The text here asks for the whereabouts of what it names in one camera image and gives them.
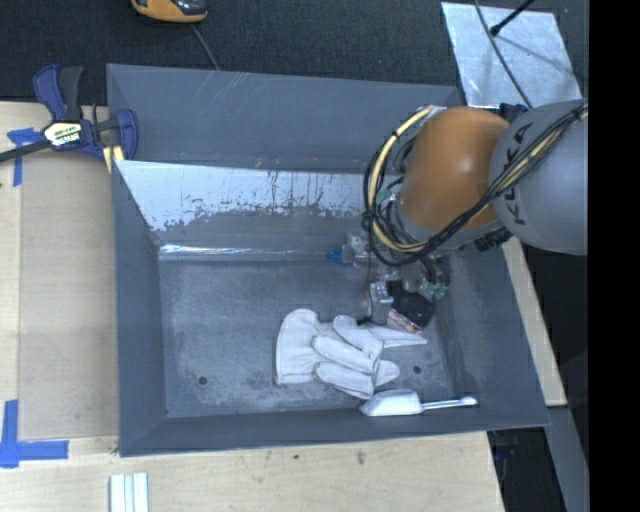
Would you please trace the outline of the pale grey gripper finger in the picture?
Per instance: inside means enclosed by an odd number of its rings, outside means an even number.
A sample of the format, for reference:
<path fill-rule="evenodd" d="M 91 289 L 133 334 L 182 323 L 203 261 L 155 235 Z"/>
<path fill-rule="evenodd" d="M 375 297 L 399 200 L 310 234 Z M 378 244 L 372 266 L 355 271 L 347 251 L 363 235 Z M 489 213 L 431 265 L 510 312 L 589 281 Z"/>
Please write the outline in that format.
<path fill-rule="evenodd" d="M 385 325 L 393 305 L 393 297 L 389 294 L 384 281 L 369 284 L 370 319 L 376 325 Z"/>

